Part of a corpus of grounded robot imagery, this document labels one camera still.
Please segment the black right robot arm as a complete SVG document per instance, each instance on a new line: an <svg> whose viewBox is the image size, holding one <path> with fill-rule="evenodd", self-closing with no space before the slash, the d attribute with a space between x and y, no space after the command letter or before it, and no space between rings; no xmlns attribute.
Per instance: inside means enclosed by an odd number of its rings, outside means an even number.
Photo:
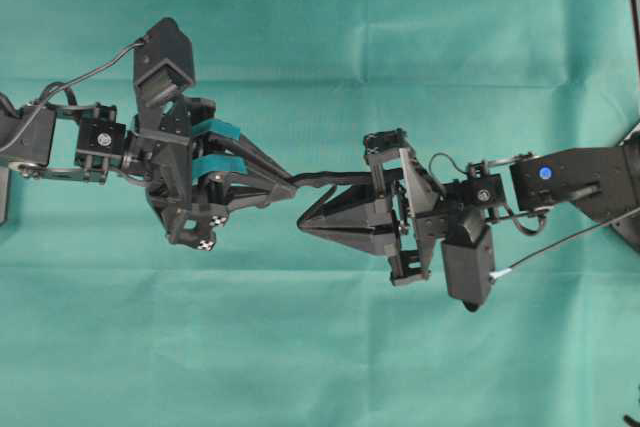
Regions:
<svg viewBox="0 0 640 427"><path fill-rule="evenodd" d="M423 167L402 129L363 139L369 169L298 177L300 185L336 188L297 221L300 230L388 259L398 286L429 276L436 248L442 251L451 297L482 304L500 277L495 269L492 225L534 217L544 227L548 212L568 202L594 221L610 226L633 248L639 246L639 133L613 147L573 148L546 156L504 160L520 211L508 203L493 161L469 164L464 180L440 182Z"/></svg>

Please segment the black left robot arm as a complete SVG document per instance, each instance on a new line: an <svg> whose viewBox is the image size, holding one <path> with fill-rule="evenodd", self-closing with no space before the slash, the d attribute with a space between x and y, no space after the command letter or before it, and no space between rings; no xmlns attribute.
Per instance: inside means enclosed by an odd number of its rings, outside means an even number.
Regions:
<svg viewBox="0 0 640 427"><path fill-rule="evenodd" d="M178 96L156 129L126 127L99 103L27 104L1 112L1 163L26 178L106 182L114 172L145 190L169 243L209 251L232 212L295 196L291 174L216 118L213 101Z"/></svg>

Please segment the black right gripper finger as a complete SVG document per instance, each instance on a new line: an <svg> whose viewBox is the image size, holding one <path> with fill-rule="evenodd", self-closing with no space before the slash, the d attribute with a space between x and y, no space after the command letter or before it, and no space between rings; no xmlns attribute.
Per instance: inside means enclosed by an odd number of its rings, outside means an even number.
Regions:
<svg viewBox="0 0 640 427"><path fill-rule="evenodd" d="M391 194L382 198L371 184L352 185L335 196L333 186L298 219L300 230L398 230Z"/></svg>
<svg viewBox="0 0 640 427"><path fill-rule="evenodd" d="M399 236L391 227L330 229L300 226L299 229L375 256L391 257L400 253Z"/></svg>

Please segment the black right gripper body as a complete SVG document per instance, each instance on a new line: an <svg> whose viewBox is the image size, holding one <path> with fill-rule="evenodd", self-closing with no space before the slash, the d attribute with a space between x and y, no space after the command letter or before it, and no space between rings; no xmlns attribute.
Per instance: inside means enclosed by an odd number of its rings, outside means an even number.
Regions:
<svg viewBox="0 0 640 427"><path fill-rule="evenodd" d="M370 133L363 145L370 183L380 198L391 194L398 221L400 253L386 257L394 286L429 278L435 247L441 246L451 221L464 209L480 210L490 226L493 187L488 176L441 183L421 165L401 129Z"/></svg>

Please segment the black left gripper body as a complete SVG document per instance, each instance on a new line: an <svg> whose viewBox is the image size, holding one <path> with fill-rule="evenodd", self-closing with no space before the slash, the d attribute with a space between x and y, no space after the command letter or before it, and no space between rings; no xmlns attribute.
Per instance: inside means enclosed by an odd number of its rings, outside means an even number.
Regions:
<svg viewBox="0 0 640 427"><path fill-rule="evenodd" d="M215 102L178 96L154 109L141 109L133 117L125 140L119 175L142 186L148 204L173 245L210 251L216 243L211 226L211 196L192 178L196 154L203 144L193 140L192 127L210 120Z"/></svg>

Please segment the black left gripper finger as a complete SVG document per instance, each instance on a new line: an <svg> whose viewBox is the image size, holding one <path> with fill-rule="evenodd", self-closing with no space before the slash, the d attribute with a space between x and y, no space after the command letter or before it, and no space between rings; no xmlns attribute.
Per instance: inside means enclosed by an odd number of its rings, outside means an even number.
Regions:
<svg viewBox="0 0 640 427"><path fill-rule="evenodd" d="M197 212L233 212L288 200L296 186L275 164L234 155L205 155L192 161L193 207Z"/></svg>
<svg viewBox="0 0 640 427"><path fill-rule="evenodd" d="M219 119L192 127L191 184L206 180L223 187L293 187L292 175L245 137Z"/></svg>

